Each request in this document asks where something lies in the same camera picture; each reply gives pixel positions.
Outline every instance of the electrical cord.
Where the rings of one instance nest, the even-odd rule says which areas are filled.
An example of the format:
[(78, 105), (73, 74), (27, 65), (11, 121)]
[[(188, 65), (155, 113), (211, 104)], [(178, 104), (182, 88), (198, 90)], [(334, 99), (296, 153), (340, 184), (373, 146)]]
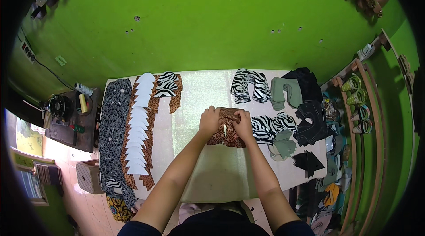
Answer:
[[(24, 29), (22, 28), (22, 25), (20, 26), (21, 27), (21, 31), (22, 31), (22, 33), (24, 34), (24, 38), (25, 38), (25, 41), (28, 43), (28, 45), (29, 45), (29, 47), (31, 48), (31, 50), (32, 50), (32, 46), (31, 46), (31, 43), (28, 41), (28, 39), (27, 39), (27, 37), (26, 37), (26, 35), (25, 35), (25, 32), (24, 32)], [(74, 90), (74, 88), (72, 88), (71, 86), (69, 86), (69, 85), (66, 85), (63, 81), (62, 81), (62, 79), (60, 78), (60, 77), (58, 77), (52, 70), (50, 70), (47, 66), (45, 66), (44, 64), (42, 64), (42, 63), (40, 63), (36, 58), (34, 58), (34, 60), (35, 60), (35, 62), (37, 62), (39, 65), (41, 65), (42, 67), (45, 67), (47, 70), (49, 70), (50, 71), (50, 73), (52, 73), (56, 78), (57, 78), (57, 80), (59, 80), (64, 86), (66, 86), (68, 89), (70, 89), (70, 90)]]

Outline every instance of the tiled floor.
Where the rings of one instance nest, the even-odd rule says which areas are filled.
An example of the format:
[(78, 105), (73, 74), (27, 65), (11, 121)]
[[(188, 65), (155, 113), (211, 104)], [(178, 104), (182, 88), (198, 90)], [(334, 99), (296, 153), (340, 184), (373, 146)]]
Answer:
[[(63, 200), (66, 210), (78, 223), (84, 236), (109, 236), (117, 235), (124, 223), (114, 220), (106, 202), (105, 194), (90, 194), (80, 188), (77, 182), (75, 165), (78, 161), (97, 159), (99, 153), (97, 148), (93, 153), (87, 153), (75, 148), (65, 146), (54, 140), (43, 138), (43, 154), (45, 157), (55, 159), (56, 164), (62, 170), (63, 189), (65, 195)], [(272, 235), (266, 215), (258, 198), (246, 200), (249, 208), (254, 210), (255, 223)], [(174, 210), (173, 216), (165, 228), (167, 235), (178, 223), (178, 208)]]

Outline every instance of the white table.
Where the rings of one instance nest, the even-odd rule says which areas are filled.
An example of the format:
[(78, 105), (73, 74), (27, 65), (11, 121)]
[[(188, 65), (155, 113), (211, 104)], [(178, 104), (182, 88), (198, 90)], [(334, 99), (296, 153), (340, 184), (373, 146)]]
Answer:
[[(273, 77), (281, 77), (288, 73), (286, 70), (255, 70), (265, 74), (269, 87)], [(169, 97), (162, 97), (153, 127), (152, 147), (152, 177), (155, 183), (161, 178), (171, 161), (192, 139), (199, 128), (199, 118), (205, 108), (233, 107), (249, 111), (251, 116), (267, 115), (275, 117), (280, 111), (274, 111), (272, 104), (258, 103), (251, 100), (247, 104), (235, 104), (230, 94), (233, 75), (236, 70), (205, 70), (175, 72), (182, 76), (183, 91), (181, 107), (170, 114)], [(133, 85), (137, 76), (128, 77)], [(253, 85), (249, 85), (249, 94), (252, 99)], [(287, 102), (282, 110), (296, 117), (296, 109), (292, 109)], [(278, 177), (282, 191), (307, 182), (313, 178), (326, 176), (326, 144), (325, 140), (316, 142), (313, 146), (299, 147), (295, 154), (305, 150), (313, 152), (324, 169), (315, 171), (313, 177), (307, 179), (305, 171), (293, 165), (293, 159), (283, 162), (274, 161), (270, 157), (267, 145), (261, 144), (260, 149)], [(137, 198), (146, 199), (150, 191), (146, 191), (138, 175), (134, 175)], [(246, 148), (230, 148), (224, 145), (205, 146), (199, 156), (196, 167), (182, 195), (181, 202), (226, 202), (246, 200), (258, 197), (254, 185), (250, 158)]]

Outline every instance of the hand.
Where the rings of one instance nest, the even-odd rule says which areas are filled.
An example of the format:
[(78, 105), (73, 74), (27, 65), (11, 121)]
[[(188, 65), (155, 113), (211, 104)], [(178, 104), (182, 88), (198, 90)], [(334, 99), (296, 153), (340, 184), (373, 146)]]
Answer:
[(220, 108), (215, 109), (212, 105), (209, 109), (205, 109), (204, 113), (201, 115), (201, 120), (199, 121), (199, 132), (208, 138), (217, 132), (222, 121), (222, 119), (220, 120), (218, 118), (219, 114)]
[(236, 121), (232, 121), (233, 127), (238, 133), (239, 137), (247, 143), (248, 141), (254, 140), (254, 136), (252, 134), (252, 124), (251, 124), (251, 115), (249, 111), (239, 110), (235, 112), (235, 115), (241, 116), (241, 122), (237, 123)]

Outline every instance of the table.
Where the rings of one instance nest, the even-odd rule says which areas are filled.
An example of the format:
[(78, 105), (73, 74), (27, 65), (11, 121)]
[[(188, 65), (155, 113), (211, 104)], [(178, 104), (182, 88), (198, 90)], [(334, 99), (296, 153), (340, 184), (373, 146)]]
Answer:
[[(78, 115), (77, 113), (77, 109), (75, 108), (76, 90), (61, 94), (63, 96), (67, 96), (74, 104), (74, 110), (70, 118), (70, 124), (78, 124), (79, 126), (84, 127), (84, 133), (76, 133), (71, 127), (49, 123), (49, 127), (46, 128), (46, 137), (72, 148), (93, 153), (93, 146), (95, 144), (96, 117), (100, 116), (97, 107), (97, 101), (99, 100), (100, 96), (100, 88), (93, 88), (92, 90), (93, 94), (91, 95), (91, 99), (93, 101), (93, 109), (88, 115)], [(51, 115), (47, 115), (45, 119), (51, 119)]]
[[(273, 77), (281, 77), (288, 73), (285, 70), (254, 70), (265, 74), (269, 87)], [(153, 127), (152, 147), (152, 177), (157, 183), (171, 161), (184, 148), (199, 128), (199, 118), (205, 108), (234, 107), (250, 111), (251, 116), (267, 115), (275, 117), (280, 111), (274, 111), (269, 102), (262, 104), (250, 101), (247, 104), (235, 104), (230, 94), (230, 86), (236, 70), (205, 70), (175, 72), (180, 74), (183, 82), (181, 107), (170, 114), (169, 97), (162, 97)], [(137, 76), (128, 77), (134, 84)], [(253, 85), (249, 85), (249, 94), (252, 97)], [(292, 109), (287, 102), (282, 110), (294, 117), (296, 109)], [(305, 150), (313, 152), (325, 166), (315, 172), (312, 178), (307, 179), (305, 171), (295, 167), (292, 159), (283, 162), (274, 161), (270, 157), (267, 145), (260, 144), (260, 149), (275, 172), (282, 191), (308, 182), (313, 178), (323, 178), (327, 173), (325, 140), (300, 148), (297, 145), (295, 154)], [(146, 190), (138, 175), (134, 175), (137, 198), (146, 199), (150, 191)], [(202, 150), (193, 174), (189, 179), (182, 195), (181, 202), (226, 202), (246, 200), (258, 197), (254, 185), (250, 158), (246, 148), (230, 148), (224, 145), (205, 146)]]

